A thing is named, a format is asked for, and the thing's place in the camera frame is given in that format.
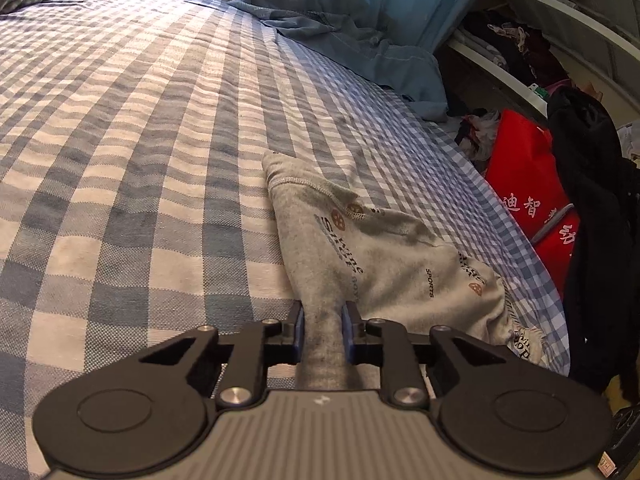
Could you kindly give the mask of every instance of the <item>black jacket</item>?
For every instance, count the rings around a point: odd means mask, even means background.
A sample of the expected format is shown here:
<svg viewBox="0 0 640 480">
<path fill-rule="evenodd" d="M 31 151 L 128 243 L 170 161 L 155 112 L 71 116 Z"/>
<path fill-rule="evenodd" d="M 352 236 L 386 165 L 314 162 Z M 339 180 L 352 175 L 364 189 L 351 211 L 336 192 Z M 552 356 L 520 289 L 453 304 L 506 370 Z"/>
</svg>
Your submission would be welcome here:
<svg viewBox="0 0 640 480">
<path fill-rule="evenodd" d="M 570 377 L 597 392 L 635 375 L 640 342 L 640 170 L 602 104 L 564 87 L 547 107 L 565 193 L 580 216 L 564 287 Z M 629 400 L 638 400 L 638 382 Z"/>
</svg>

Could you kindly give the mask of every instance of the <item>red bag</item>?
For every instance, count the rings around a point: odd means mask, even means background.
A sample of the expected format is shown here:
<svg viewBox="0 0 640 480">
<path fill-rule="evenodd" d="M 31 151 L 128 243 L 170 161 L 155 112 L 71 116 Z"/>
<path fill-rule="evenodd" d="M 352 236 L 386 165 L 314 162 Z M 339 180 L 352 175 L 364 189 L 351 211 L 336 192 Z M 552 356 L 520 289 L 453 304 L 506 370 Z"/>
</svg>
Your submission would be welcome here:
<svg viewBox="0 0 640 480">
<path fill-rule="evenodd" d="M 551 134 L 512 110 L 502 114 L 486 179 L 529 240 L 569 203 Z M 568 213 L 534 247 L 561 296 L 578 222 L 575 211 Z M 565 225 L 567 234 L 560 234 Z"/>
</svg>

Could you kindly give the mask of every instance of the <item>bed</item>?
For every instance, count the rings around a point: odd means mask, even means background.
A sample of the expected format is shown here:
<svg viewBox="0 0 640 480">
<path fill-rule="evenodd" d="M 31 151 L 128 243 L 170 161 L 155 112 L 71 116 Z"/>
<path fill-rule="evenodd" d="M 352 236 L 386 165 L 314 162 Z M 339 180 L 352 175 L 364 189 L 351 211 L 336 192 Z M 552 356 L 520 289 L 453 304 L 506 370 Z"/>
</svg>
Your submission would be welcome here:
<svg viewBox="0 0 640 480">
<path fill-rule="evenodd" d="M 434 123 L 223 0 L 59 0 L 0 16 L 0 478 L 47 470 L 53 387 L 194 326 L 295 299 L 260 160 L 311 163 L 505 280 L 566 374 L 548 273 Z M 293 386 L 294 368 L 270 383 Z"/>
</svg>

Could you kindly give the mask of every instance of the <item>silver bolt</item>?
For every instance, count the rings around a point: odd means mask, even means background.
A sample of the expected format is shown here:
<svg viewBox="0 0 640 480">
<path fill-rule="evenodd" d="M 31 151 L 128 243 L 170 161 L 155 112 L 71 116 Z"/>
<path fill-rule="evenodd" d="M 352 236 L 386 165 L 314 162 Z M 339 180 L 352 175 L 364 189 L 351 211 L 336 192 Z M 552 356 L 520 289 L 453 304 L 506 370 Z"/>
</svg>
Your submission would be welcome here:
<svg viewBox="0 0 640 480">
<path fill-rule="evenodd" d="M 413 406 L 424 401 L 424 392 L 412 386 L 400 388 L 394 393 L 394 399 L 405 406 Z"/>
<path fill-rule="evenodd" d="M 235 406 L 244 404 L 250 399 L 251 392 L 246 388 L 239 388 L 238 386 L 227 388 L 226 390 L 223 390 L 222 393 L 220 393 L 220 400 L 226 402 L 227 404 L 233 404 Z"/>
</svg>

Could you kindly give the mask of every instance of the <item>checkered bedsheet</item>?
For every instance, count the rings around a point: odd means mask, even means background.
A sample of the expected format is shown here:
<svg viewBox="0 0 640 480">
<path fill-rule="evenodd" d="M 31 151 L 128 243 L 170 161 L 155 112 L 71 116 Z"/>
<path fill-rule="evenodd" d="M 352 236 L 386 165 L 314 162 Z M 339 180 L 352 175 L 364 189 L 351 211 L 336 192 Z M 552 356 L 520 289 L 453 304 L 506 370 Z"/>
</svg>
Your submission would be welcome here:
<svg viewBox="0 0 640 480">
<path fill-rule="evenodd" d="M 204 322 L 286 314 L 265 150 L 491 265 L 568 371 L 529 243 L 392 92 L 222 0 L 60 0 L 2 16 L 0 38 L 1 479 L 46 471 L 31 415 L 53 387 Z"/>
</svg>

